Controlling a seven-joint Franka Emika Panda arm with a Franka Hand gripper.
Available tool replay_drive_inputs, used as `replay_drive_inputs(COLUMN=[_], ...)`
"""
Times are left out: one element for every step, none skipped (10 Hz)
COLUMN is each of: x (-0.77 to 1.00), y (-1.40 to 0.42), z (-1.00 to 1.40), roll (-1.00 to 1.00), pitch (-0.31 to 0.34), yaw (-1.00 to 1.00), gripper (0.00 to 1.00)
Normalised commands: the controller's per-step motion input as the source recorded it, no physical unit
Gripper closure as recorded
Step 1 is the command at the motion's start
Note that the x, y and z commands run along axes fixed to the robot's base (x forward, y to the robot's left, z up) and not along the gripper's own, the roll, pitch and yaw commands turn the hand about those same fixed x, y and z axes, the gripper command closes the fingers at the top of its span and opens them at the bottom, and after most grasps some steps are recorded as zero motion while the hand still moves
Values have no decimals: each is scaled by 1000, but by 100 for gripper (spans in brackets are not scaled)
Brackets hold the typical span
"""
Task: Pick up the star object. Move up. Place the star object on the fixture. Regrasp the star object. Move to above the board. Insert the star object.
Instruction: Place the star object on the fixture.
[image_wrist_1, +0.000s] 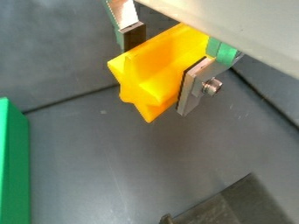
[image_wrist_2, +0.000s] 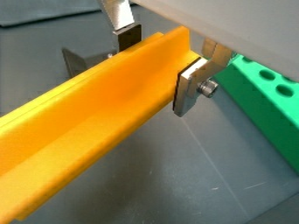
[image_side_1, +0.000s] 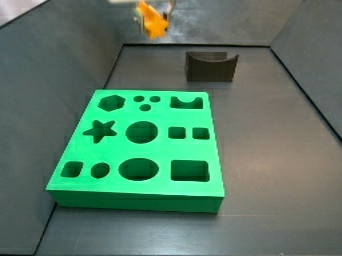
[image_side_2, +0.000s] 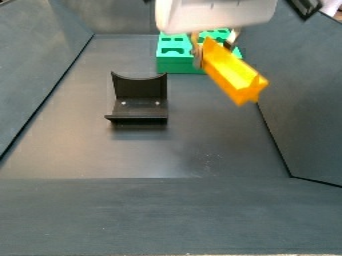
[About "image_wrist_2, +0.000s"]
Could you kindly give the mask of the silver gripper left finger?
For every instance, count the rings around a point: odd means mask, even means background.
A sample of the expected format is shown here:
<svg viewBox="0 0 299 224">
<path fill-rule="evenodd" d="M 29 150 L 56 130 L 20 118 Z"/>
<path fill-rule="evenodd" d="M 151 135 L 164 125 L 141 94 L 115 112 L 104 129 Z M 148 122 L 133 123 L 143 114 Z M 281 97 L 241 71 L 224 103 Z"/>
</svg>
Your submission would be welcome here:
<svg viewBox="0 0 299 224">
<path fill-rule="evenodd" d="M 113 46 L 124 51 L 141 41 L 141 25 L 135 21 L 128 0 L 97 0 L 112 31 Z"/>
</svg>

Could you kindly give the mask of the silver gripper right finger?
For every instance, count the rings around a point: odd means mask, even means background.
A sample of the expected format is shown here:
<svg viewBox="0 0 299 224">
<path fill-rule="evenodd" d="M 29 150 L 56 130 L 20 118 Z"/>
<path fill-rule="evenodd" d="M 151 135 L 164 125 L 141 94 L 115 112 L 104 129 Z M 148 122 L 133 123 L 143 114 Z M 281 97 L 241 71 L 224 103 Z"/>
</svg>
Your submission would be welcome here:
<svg viewBox="0 0 299 224">
<path fill-rule="evenodd" d="M 199 95 L 213 96 L 219 84 L 211 77 L 227 67 L 232 56 L 232 50 L 209 38 L 204 39 L 201 53 L 177 74 L 172 100 L 172 111 L 177 116 L 185 115 Z"/>
</svg>

